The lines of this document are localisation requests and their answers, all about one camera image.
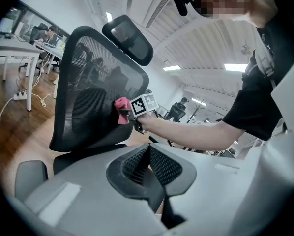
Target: fluorescent light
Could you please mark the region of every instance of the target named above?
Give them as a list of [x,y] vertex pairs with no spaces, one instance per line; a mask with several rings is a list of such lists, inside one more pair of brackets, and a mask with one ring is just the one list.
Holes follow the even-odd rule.
[[112,21],[112,14],[107,12],[107,19],[108,19],[108,22]]
[[179,67],[178,65],[174,65],[174,66],[164,67],[163,70],[165,71],[181,70],[181,67]]
[[199,101],[199,100],[197,100],[197,99],[192,98],[192,101],[195,101],[196,103],[199,103],[199,104],[201,104],[201,105],[207,107],[207,104],[206,104],[206,103],[201,102],[201,101]]
[[227,71],[235,71],[235,72],[245,72],[245,69],[248,64],[225,64],[225,68]]

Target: desk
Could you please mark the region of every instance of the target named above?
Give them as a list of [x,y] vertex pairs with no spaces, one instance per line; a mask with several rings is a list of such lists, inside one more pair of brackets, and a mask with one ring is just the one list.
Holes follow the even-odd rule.
[[6,80],[6,71],[8,59],[10,56],[29,56],[27,71],[29,74],[28,81],[28,94],[27,94],[27,109],[31,111],[31,93],[32,93],[32,84],[34,78],[35,67],[37,65],[37,61],[39,55],[42,51],[38,48],[30,45],[27,42],[21,42],[16,37],[12,39],[6,39],[4,37],[0,38],[0,56],[6,56],[5,64],[4,64],[4,73],[3,80]]
[[33,46],[37,46],[37,47],[39,47],[39,48],[41,48],[41,49],[43,49],[46,52],[48,52],[48,53],[51,54],[51,60],[50,60],[50,63],[48,65],[47,74],[50,73],[51,65],[52,65],[52,62],[53,62],[54,57],[57,57],[59,59],[62,59],[63,58],[64,52],[61,49],[58,49],[58,48],[55,48],[55,47],[54,48],[51,48],[51,47],[46,46],[42,42],[39,42],[37,40],[34,41],[34,45]]

